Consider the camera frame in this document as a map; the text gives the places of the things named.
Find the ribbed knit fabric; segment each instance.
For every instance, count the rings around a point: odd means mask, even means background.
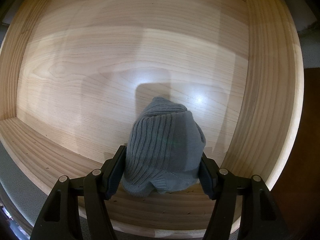
[[[122,185],[146,197],[196,183],[205,137],[184,105],[155,97],[134,123]]]

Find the gray sock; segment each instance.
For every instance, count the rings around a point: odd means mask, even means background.
[[[146,197],[178,191],[196,183],[205,137],[184,105],[153,98],[134,123],[122,185]]]

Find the wooden box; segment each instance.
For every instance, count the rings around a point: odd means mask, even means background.
[[[271,189],[290,154],[303,98],[298,35],[283,0],[25,0],[0,54],[0,138],[46,194],[127,142],[154,96],[184,104],[206,155]],[[196,184],[145,199],[119,187],[116,230],[204,234],[214,201]],[[85,217],[84,202],[80,213]],[[232,231],[239,227],[237,203]]]

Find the metal screw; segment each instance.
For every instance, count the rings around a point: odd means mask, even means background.
[[[219,172],[220,172],[220,174],[222,174],[222,175],[227,175],[227,174],[228,174],[228,170],[227,170],[227,169],[224,169],[224,168],[220,169]]]
[[[261,177],[258,175],[254,175],[253,180],[255,180],[256,182],[259,182],[259,181],[261,181]]]
[[[60,182],[65,182],[66,180],[67,180],[67,176],[65,176],[65,175],[63,175],[63,176],[61,176],[60,178],[59,178],[59,181]]]
[[[92,172],[92,174],[94,175],[94,176],[97,176],[97,175],[99,175],[101,173],[101,170],[100,169],[95,169],[95,170],[93,170],[93,172]]]

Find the gray fabric surface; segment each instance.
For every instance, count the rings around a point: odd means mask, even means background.
[[[4,36],[5,36],[5,34],[6,34],[7,30],[8,30],[8,27],[9,26],[7,26],[7,25],[0,24],[0,46],[1,46],[2,41],[4,39]]]
[[[184,105],[155,97],[130,134],[122,185],[131,195],[146,197],[184,190],[195,184],[204,135]]]
[[[320,23],[299,32],[304,68],[320,67]]]
[[[20,213],[34,226],[47,195],[24,175],[2,144],[0,160],[0,182],[4,190]]]

